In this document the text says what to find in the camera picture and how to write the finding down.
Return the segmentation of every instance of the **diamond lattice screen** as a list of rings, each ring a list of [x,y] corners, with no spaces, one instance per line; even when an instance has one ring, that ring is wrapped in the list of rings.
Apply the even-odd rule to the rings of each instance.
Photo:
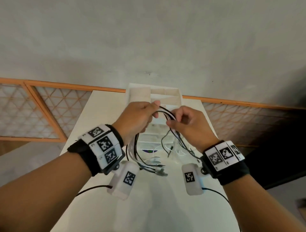
[[[91,92],[49,87],[36,87],[36,89],[68,137],[84,109]]]
[[[0,136],[57,139],[22,86],[0,84]]]
[[[203,103],[208,117],[222,140],[235,144],[260,145],[280,126],[300,117],[298,110],[275,110]]]

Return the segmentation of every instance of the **hand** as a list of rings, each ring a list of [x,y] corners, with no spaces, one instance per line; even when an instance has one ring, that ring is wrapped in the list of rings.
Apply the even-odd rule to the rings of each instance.
[[[152,116],[158,118],[160,101],[131,102],[122,112],[113,127],[119,132],[124,145],[127,145],[137,133],[145,132]]]
[[[175,120],[168,120],[167,125],[180,132],[199,152],[219,142],[211,130],[204,114],[187,106],[172,111]]]

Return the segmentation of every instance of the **wall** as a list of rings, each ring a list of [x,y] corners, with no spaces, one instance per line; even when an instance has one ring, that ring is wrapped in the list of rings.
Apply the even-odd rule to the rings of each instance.
[[[64,143],[30,142],[0,156],[0,186],[60,155]]]
[[[306,198],[306,176],[269,189],[268,192],[306,225],[295,203],[296,200]]]
[[[1,77],[303,105],[303,0],[2,0],[0,15]]]

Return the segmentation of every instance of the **white table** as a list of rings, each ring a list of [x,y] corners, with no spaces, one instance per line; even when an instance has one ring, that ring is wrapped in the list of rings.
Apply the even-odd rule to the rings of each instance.
[[[201,110],[208,119],[199,100],[183,99],[183,104]],[[100,123],[112,124],[124,107],[124,93],[93,91],[62,154],[83,132]],[[162,163],[166,165],[168,177],[140,171],[125,201],[109,195],[105,188],[89,190],[73,200],[52,232],[239,231],[231,207],[220,195],[206,191],[200,196],[189,196],[184,185],[181,163],[167,159],[165,152],[159,153],[160,157],[164,157]],[[184,163],[197,163],[191,156],[185,158],[188,160]],[[112,176],[112,173],[107,176],[98,174],[82,190],[107,185]],[[225,194],[217,180],[207,177],[203,183],[207,188]]]

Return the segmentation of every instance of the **wire bundle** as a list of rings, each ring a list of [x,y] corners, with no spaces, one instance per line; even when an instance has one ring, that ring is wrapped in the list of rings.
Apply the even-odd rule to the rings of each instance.
[[[157,112],[161,112],[165,115],[167,120],[176,120],[175,115],[167,110],[164,107],[160,107],[160,109]],[[169,149],[169,152],[165,149],[165,146],[163,145],[162,141],[163,139],[168,135],[168,133],[171,131],[171,133],[175,136],[175,138],[178,139],[179,144],[182,148],[184,148],[186,151],[188,151],[189,154],[191,154],[193,157],[195,157],[196,159],[200,159],[199,157],[195,156],[193,150],[189,150],[186,146],[186,144],[184,143],[184,141],[181,138],[181,134],[178,131],[172,130],[171,128],[169,129],[169,131],[167,132],[167,134],[161,139],[161,146],[163,147],[163,149],[165,150],[165,152],[168,154],[168,157],[170,155],[170,152],[172,151],[172,148]],[[151,157],[147,160],[143,160],[140,155],[137,152],[137,140],[138,140],[139,134],[137,134],[133,140],[126,146],[126,156],[127,159],[129,159],[128,157],[130,157],[132,160],[134,160],[140,167],[140,169],[142,170],[146,170],[148,172],[154,173],[156,175],[159,176],[167,176],[168,174],[164,172],[164,167],[165,165],[162,165],[161,162],[159,161],[160,157],[154,156]]]

